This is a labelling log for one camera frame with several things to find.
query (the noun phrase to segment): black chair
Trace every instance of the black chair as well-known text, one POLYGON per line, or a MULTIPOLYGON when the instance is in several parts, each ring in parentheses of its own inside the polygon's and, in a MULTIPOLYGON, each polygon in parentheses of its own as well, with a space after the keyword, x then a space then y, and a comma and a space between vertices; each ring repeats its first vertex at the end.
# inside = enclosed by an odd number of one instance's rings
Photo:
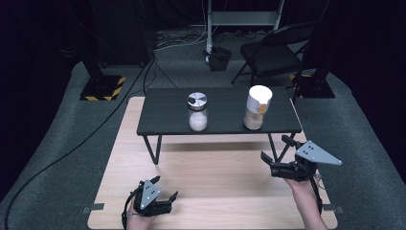
POLYGON ((295 93, 293 103, 298 94, 298 87, 302 77, 303 59, 298 57, 310 45, 310 38, 319 30, 319 22, 306 22, 281 27, 267 34, 261 41, 243 44, 240 52, 245 59, 244 65, 238 71, 232 84, 240 75, 251 74, 251 86, 255 85, 255 78, 269 78, 280 74, 296 73, 295 93), (307 43, 294 53, 287 45, 307 41, 307 43), (242 73, 247 67, 250 73, 242 73))

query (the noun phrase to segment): jar lid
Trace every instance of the jar lid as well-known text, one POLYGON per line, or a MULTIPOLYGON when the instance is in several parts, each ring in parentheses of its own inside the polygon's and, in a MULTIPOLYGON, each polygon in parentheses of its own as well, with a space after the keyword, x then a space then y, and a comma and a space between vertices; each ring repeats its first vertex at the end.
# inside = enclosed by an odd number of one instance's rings
POLYGON ((199 111, 207 107, 206 95, 195 92, 188 97, 188 108, 194 111, 199 111))

